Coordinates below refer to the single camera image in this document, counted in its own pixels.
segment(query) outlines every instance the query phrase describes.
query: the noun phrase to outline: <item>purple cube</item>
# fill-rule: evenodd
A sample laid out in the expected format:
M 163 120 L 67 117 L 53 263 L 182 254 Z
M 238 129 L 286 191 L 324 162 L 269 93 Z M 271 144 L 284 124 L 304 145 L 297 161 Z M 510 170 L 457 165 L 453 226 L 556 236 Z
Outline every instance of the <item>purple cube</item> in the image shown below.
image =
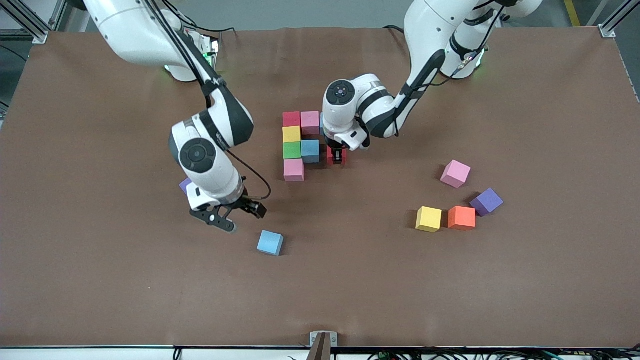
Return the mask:
M 485 217 L 490 213 L 493 213 L 500 205 L 502 205 L 504 201 L 500 199 L 498 194 L 492 188 L 487 189 L 485 192 L 480 194 L 480 196 L 471 200 L 471 206 L 476 209 L 478 215 L 481 217 Z
M 470 171 L 471 168 L 465 164 L 456 160 L 451 160 L 444 169 L 444 173 L 442 174 L 440 181 L 457 189 L 467 182 L 467 177 L 469 176 Z
M 180 183 L 180 188 L 185 195 L 187 195 L 187 185 L 191 184 L 191 182 L 191 179 L 187 177 L 183 182 Z

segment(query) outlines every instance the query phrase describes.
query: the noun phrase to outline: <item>black cable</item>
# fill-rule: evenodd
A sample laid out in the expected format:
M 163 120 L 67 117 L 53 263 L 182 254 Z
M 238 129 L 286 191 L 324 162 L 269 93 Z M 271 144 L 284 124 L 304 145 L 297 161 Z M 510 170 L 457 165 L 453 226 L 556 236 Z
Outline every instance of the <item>black cable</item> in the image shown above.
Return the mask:
M 27 59 L 25 59 L 25 58 L 24 58 L 24 56 L 22 56 L 22 55 L 20 55 L 20 54 L 16 53 L 15 51 L 13 51 L 13 50 L 9 49 L 8 47 L 6 47 L 6 46 L 4 46 L 4 45 L 0 45 L 0 47 L 2 47 L 3 49 L 6 49 L 6 50 L 11 51 L 13 54 L 15 54 L 16 56 L 18 56 L 20 59 L 23 59 L 23 60 L 24 60 L 24 62 L 27 62 Z
M 429 84 L 429 86 L 442 86 L 442 85 L 444 85 L 444 84 L 448 83 L 448 82 L 449 82 L 449 80 L 451 80 L 451 79 L 453 79 L 453 77 L 449 77 L 449 76 L 447 76 L 447 79 L 446 79 L 445 81 L 443 81 L 443 82 L 441 82 L 441 83 L 439 83 L 439 84 L 431 83 L 431 84 Z
M 259 177 L 260 180 L 262 180 L 262 182 L 267 186 L 268 192 L 267 192 L 266 196 L 263 196 L 263 197 L 252 197 L 252 199 L 253 200 L 266 200 L 266 199 L 268 199 L 269 196 L 271 196 L 271 185 L 269 185 L 269 181 L 267 181 L 262 175 L 260 175 L 251 166 L 249 166 L 249 164 L 247 164 L 244 161 L 242 161 L 241 158 L 238 158 L 233 152 L 227 150 L 227 154 L 233 156 L 234 159 L 236 159 L 238 162 L 240 162 L 240 164 L 244 165 L 244 167 L 246 167 L 247 169 L 251 170 L 251 172 L 253 172 L 257 177 Z
M 398 26 L 395 26 L 395 25 L 387 25 L 383 29 L 394 29 L 394 30 L 398 30 L 398 31 L 400 31 L 401 33 L 404 34 L 404 29 L 400 28 Z
M 498 12 L 498 15 L 496 15 L 493 18 L 493 21 L 491 21 L 491 25 L 489 25 L 489 30 L 487 30 L 484 39 L 482 40 L 482 42 L 480 43 L 480 46 L 478 46 L 478 48 L 476 49 L 476 53 L 478 51 L 480 51 L 480 49 L 484 48 L 484 46 L 486 45 L 486 41 L 489 38 L 489 35 L 491 35 L 491 30 L 493 29 L 493 26 L 495 25 L 495 22 L 498 21 L 498 18 L 500 17 L 500 14 L 502 14 L 502 11 L 504 10 L 504 6 L 502 8 L 500 8 L 500 11 Z
M 173 360 L 180 360 L 180 357 L 182 357 L 182 348 L 175 347 L 173 350 Z
M 640 344 L 637 344 L 636 346 L 623 351 L 624 354 L 629 354 L 632 352 L 640 352 Z
M 175 15 L 177 16 L 182 22 L 186 23 L 189 26 L 192 26 L 196 29 L 200 29 L 200 30 L 204 30 L 204 31 L 209 31 L 211 33 L 223 33 L 225 31 L 230 31 L 233 30 L 235 31 L 236 28 L 227 28 L 227 29 L 222 29 L 222 30 L 213 30 L 213 29 L 207 29 L 207 28 L 203 28 L 198 26 L 198 24 L 196 24 L 195 21 L 193 21 L 192 18 L 188 17 L 187 15 L 184 15 L 182 12 L 180 12 L 180 10 L 178 10 L 178 8 L 175 7 L 175 5 L 171 4 L 171 2 L 169 0 L 162 0 L 162 2 L 166 5 L 166 7 Z
M 495 1 L 495 0 L 489 0 L 489 1 L 487 1 L 486 3 L 484 3 L 484 4 L 480 4 L 480 5 L 476 6 L 476 7 L 474 8 L 474 10 L 478 10 L 478 9 L 480 9 L 480 8 L 484 8 L 485 6 L 487 6 L 487 5 L 491 4 L 491 3 L 492 3 L 492 2 L 494 2 L 494 1 Z
M 176 49 L 178 49 L 178 52 L 180 52 L 180 54 L 184 58 L 184 61 L 187 63 L 187 66 L 191 69 L 191 71 L 196 77 L 196 80 L 198 81 L 198 84 L 200 84 L 200 87 L 202 88 L 205 85 L 204 80 L 202 79 L 202 75 L 196 68 L 196 65 L 193 63 L 193 59 L 191 59 L 191 57 L 189 56 L 189 53 L 184 48 L 183 44 L 180 42 L 180 38 L 178 37 L 178 34 L 175 33 L 171 25 L 169 25 L 169 22 L 166 20 L 166 18 L 162 14 L 162 11 L 160 10 L 160 7 L 158 6 L 158 4 L 152 0 L 145 0 L 145 3 L 149 7 L 149 10 L 151 10 L 154 17 L 158 20 L 158 22 L 160 23 L 164 31 L 166 32 L 167 36 L 169 36 L 169 39 L 171 39 Z M 208 95 L 204 95 L 204 99 L 207 105 L 207 109 L 210 108 L 211 98 Z

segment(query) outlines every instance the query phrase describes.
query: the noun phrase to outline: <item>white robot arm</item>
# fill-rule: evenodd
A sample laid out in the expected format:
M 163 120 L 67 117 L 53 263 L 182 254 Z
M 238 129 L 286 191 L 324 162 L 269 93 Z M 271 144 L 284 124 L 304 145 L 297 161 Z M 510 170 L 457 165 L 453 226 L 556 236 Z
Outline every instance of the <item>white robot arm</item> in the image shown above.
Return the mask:
M 515 4 L 488 2 L 475 7 L 449 39 L 445 50 L 447 58 L 440 69 L 442 74 L 453 79 L 469 77 L 480 66 L 486 41 L 493 32 L 493 23 L 498 17 L 527 17 L 536 11 L 541 3 L 542 0 L 520 0 Z M 458 70 L 460 63 L 465 59 L 468 65 Z
M 519 1 L 494 0 L 489 3 L 498 4 L 502 9 Z M 461 58 L 448 56 L 447 49 L 450 53 L 452 51 L 447 46 L 465 17 L 477 10 L 474 8 L 478 3 L 478 0 L 414 0 L 404 17 L 411 73 L 395 98 L 374 74 L 341 79 L 329 85 L 323 99 L 324 133 L 335 162 L 341 162 L 342 149 L 368 148 L 370 136 L 397 136 L 411 110 L 449 58 L 449 63 L 454 65 L 448 74 L 450 78 L 476 59 L 475 54 L 466 53 L 466 57 L 463 55 Z
M 203 57 L 193 37 L 185 33 L 180 19 L 160 10 L 153 1 L 84 0 L 84 3 L 119 57 L 140 65 L 167 65 L 179 80 L 198 79 L 205 97 L 213 98 L 213 106 L 173 126 L 169 148 L 192 180 L 187 186 L 190 213 L 209 225 L 233 232 L 236 226 L 227 218 L 233 209 L 257 218 L 266 214 L 266 208 L 248 196 L 244 178 L 225 154 L 249 140 L 253 119 Z M 220 215 L 221 208 L 226 213 Z

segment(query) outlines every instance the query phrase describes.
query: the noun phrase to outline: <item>metal frame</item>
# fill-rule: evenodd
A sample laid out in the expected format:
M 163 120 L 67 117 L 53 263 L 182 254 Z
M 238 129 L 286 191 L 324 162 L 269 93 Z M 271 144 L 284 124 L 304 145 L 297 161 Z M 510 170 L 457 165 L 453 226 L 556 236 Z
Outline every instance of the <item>metal frame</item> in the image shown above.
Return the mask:
M 611 14 L 611 16 L 607 18 L 607 20 L 604 20 L 602 24 L 598 25 L 598 28 L 600 29 L 600 34 L 602 35 L 602 37 L 603 38 L 616 37 L 616 33 L 614 32 L 614 29 L 622 22 L 622 20 L 625 19 L 625 17 L 627 17 L 631 12 L 633 12 L 638 7 L 638 5 L 640 5 L 640 0 L 624 0 L 622 4 L 620 4 L 620 6 L 616 9 L 616 11 L 614 11 Z
M 33 36 L 34 44 L 46 43 L 51 27 L 25 3 L 21 0 L 0 0 L 0 8 Z
M 49 26 L 53 30 L 60 30 L 60 20 L 67 9 L 67 2 L 65 0 L 58 0 L 56 3 L 56 7 L 53 10 L 53 14 L 51 14 L 51 18 L 49 19 Z
M 595 25 L 596 21 L 598 21 L 598 18 L 600 17 L 600 14 L 602 13 L 602 10 L 604 10 L 604 7 L 609 4 L 609 1 L 610 0 L 602 0 L 602 2 L 600 2 L 600 5 L 598 5 L 598 8 L 596 8 L 596 11 L 593 13 L 591 18 L 589 19 L 589 22 L 587 22 L 585 26 Z

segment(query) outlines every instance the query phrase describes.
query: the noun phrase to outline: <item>orange cube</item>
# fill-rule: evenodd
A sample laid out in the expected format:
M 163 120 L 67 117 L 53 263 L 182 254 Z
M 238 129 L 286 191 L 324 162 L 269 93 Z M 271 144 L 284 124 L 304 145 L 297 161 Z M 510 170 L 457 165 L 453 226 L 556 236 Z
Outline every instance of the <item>orange cube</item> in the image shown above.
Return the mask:
M 449 229 L 471 230 L 476 227 L 476 209 L 454 206 L 449 210 Z

